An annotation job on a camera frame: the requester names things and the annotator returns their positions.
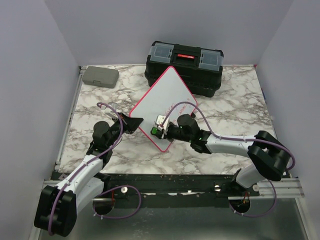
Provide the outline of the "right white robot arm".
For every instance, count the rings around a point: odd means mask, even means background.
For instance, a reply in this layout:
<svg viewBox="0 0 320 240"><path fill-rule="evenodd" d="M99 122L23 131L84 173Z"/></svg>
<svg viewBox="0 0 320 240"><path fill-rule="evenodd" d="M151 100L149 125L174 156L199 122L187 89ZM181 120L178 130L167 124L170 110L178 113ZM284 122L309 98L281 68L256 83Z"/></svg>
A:
<svg viewBox="0 0 320 240"><path fill-rule="evenodd" d="M159 116L150 133L158 139L188 142L198 153L224 153L249 158L251 164L239 169L230 183L230 191L241 196L253 184L270 180L279 182L291 155L288 150L267 131L260 130L254 136L215 136L200 129L197 121L188 114L178 117L174 124Z"/></svg>

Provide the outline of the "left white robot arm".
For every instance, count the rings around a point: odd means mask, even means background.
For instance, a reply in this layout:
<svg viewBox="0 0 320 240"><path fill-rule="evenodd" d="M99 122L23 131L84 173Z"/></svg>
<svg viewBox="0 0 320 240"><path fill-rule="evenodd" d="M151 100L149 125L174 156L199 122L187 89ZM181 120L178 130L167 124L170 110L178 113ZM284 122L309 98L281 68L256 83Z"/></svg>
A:
<svg viewBox="0 0 320 240"><path fill-rule="evenodd" d="M111 185L97 176L109 162L112 149L122 135L133 134L143 118L117 113L113 121L113 125L105 121L95 123L92 142L80 165L57 185L42 189L34 218L36 228L66 237L86 203L96 195L104 198L110 194Z"/></svg>

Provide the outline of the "green whiteboard eraser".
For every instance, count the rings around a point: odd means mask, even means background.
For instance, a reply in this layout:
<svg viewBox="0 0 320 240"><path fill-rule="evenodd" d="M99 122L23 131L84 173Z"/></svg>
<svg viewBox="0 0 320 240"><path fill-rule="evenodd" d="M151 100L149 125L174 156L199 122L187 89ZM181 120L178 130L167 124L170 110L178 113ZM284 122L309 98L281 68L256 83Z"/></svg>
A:
<svg viewBox="0 0 320 240"><path fill-rule="evenodd" d="M157 138L161 137L162 132L157 127L152 127L150 131L151 135L156 136Z"/></svg>

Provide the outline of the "pink framed whiteboard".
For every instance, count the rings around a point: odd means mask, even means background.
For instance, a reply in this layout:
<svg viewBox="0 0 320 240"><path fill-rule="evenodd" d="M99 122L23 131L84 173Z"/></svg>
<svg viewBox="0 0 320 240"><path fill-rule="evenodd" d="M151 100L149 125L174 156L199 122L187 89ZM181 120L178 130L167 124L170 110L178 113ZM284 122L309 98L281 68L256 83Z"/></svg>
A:
<svg viewBox="0 0 320 240"><path fill-rule="evenodd" d="M131 109L129 116L143 118L139 129L161 152L165 152L171 142L151 135L151 130L159 115L165 116L172 111L169 121L176 124L180 115L191 114L195 110L194 106L185 103L175 107L181 102L198 104L176 69L169 66Z"/></svg>

